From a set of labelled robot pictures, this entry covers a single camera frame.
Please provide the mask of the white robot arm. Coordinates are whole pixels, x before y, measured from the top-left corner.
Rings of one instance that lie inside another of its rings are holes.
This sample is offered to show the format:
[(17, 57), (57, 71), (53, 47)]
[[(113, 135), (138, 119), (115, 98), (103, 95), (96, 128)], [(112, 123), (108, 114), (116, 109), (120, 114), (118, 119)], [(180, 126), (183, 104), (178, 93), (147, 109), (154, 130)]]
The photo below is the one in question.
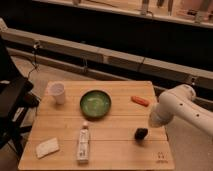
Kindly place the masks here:
[(213, 112), (195, 104), (195, 98), (195, 90), (187, 84), (163, 91), (151, 108), (148, 125), (162, 127), (176, 116), (213, 138)]

